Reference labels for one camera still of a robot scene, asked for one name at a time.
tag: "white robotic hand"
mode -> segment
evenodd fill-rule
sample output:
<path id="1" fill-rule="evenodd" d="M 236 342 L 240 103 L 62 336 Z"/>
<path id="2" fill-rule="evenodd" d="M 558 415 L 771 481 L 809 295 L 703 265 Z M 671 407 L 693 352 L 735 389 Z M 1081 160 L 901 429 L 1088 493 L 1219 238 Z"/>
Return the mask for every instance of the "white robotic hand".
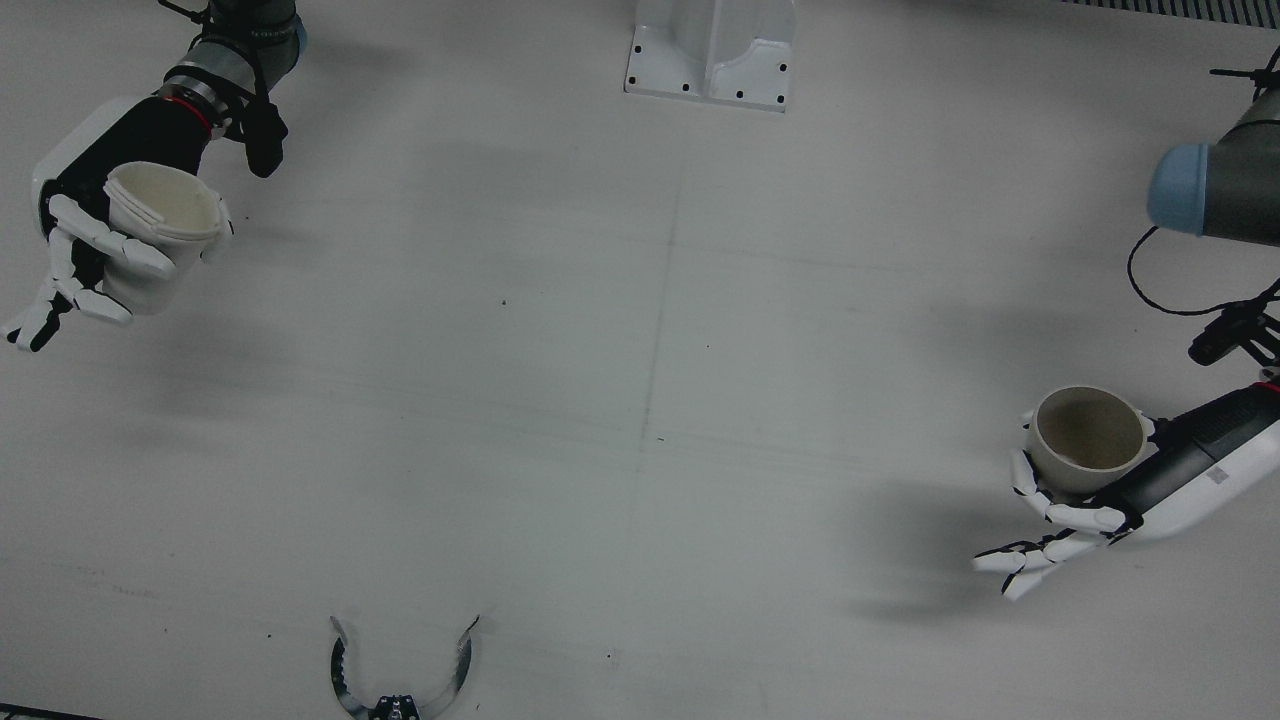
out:
<path id="1" fill-rule="evenodd" d="M 60 316 L 73 309 L 115 324 L 133 314 L 102 292 L 108 264 L 145 277 L 169 278 L 173 261 L 155 247 L 113 231 L 108 174 L 132 161 L 150 161 L 195 174 L 211 127 L 195 108 L 175 99 L 118 99 L 95 110 L 45 159 L 32 177 L 36 224 L 49 242 L 49 274 L 35 301 L 0 334 L 20 350 L 38 351 L 58 332 Z M 225 206 L 223 232 L 230 234 Z M 212 242 L 205 255 L 221 242 Z"/>
<path id="2" fill-rule="evenodd" d="M 1006 575 L 1018 600 L 1064 562 L 1133 537 L 1161 539 L 1203 520 L 1262 479 L 1280 478 L 1280 384 L 1261 382 L 1157 423 L 1153 455 L 1088 498 L 1057 498 L 1023 451 L 1014 492 L 1060 532 L 978 553 L 975 570 Z"/>
<path id="3" fill-rule="evenodd" d="M 1041 487 L 1030 459 L 1021 450 L 1011 454 L 1011 471 L 1014 492 L 1037 515 L 1062 528 L 1039 541 L 1012 542 L 973 559 L 975 570 L 1006 574 L 1001 592 L 1009 600 L 1018 600 L 1060 564 L 1117 539 L 1128 516 L 1124 510 L 1096 502 L 1055 502 L 1052 492 Z"/>

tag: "white cup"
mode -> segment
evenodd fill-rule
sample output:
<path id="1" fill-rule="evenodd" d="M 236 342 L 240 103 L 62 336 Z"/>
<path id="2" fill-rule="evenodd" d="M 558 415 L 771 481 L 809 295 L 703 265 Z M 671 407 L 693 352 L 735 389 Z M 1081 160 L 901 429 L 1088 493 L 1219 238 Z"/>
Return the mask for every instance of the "white cup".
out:
<path id="1" fill-rule="evenodd" d="M 218 193 L 196 176 L 156 163 L 125 163 L 106 176 L 102 186 L 111 205 L 111 229 L 136 237 L 164 252 L 177 266 L 161 279 L 110 260 L 102 290 L 134 315 L 164 310 L 201 251 L 221 231 Z"/>
<path id="2" fill-rule="evenodd" d="M 1050 489 L 1091 496 L 1140 462 L 1147 450 L 1142 414 L 1089 386 L 1056 389 L 1032 413 L 1027 452 Z"/>

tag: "robotic arm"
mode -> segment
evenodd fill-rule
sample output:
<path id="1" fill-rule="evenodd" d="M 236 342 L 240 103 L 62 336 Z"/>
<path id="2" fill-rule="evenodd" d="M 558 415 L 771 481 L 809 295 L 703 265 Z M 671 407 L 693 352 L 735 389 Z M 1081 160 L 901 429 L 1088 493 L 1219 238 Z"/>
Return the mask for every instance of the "robotic arm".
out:
<path id="1" fill-rule="evenodd" d="M 306 46 L 293 0 L 210 0 L 198 13 L 159 1 L 201 26 L 187 55 L 152 95 L 116 99 L 91 113 L 32 173 L 32 208 L 49 242 L 50 269 L 35 301 L 0 328 L 22 350 L 44 347 L 72 309 L 116 324 L 131 322 L 137 310 L 102 288 L 108 266 L 174 275 L 163 252 L 108 224 L 104 184 L 114 169 L 145 161 L 193 176 L 207 143 L 223 136 L 244 143 L 259 177 L 271 174 L 283 159 L 288 131 L 268 91 Z M 230 222 L 225 206 L 220 213 L 225 238 Z"/>
<path id="2" fill-rule="evenodd" d="M 1253 79 L 1253 105 L 1217 143 L 1181 145 L 1160 161 L 1147 201 L 1157 227 L 1280 246 L 1277 60 L 1280 50 L 1258 70 L 1213 70 Z M 1192 342 L 1190 357 L 1210 365 L 1240 347 L 1262 365 L 1263 382 L 1157 421 L 1148 438 L 1156 452 L 1092 497 L 1055 497 L 1029 456 L 1015 451 L 1014 492 L 1060 530 L 980 552 L 974 569 L 1005 574 L 1001 592 L 1018 600 L 1073 557 L 1129 537 L 1174 536 L 1251 486 L 1280 478 L 1280 323 L 1266 313 L 1276 300 L 1280 281 L 1252 300 L 1175 313 L 1221 310 Z"/>
<path id="3" fill-rule="evenodd" d="M 1253 105 L 1215 145 L 1179 145 L 1156 168 L 1147 214 L 1196 236 L 1280 246 L 1280 50 L 1266 68 L 1211 70 L 1245 77 Z"/>

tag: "white metal bracket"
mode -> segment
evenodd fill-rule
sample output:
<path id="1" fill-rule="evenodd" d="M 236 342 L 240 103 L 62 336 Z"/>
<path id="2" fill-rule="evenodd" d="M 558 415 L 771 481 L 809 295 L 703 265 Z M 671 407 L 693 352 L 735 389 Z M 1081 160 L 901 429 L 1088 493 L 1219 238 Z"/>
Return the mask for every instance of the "white metal bracket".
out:
<path id="1" fill-rule="evenodd" d="M 795 0 L 639 0 L 623 88 L 782 113 Z"/>

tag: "black clamp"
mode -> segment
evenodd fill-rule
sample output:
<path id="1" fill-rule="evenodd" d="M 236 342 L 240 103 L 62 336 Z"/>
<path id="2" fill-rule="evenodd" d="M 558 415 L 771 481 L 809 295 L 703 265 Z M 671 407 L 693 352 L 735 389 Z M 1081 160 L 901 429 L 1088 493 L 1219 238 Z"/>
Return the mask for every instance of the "black clamp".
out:
<path id="1" fill-rule="evenodd" d="M 1280 365 L 1280 322 L 1267 315 L 1271 297 L 1231 302 L 1187 351 L 1201 365 L 1212 365 L 1236 347 L 1263 368 Z"/>

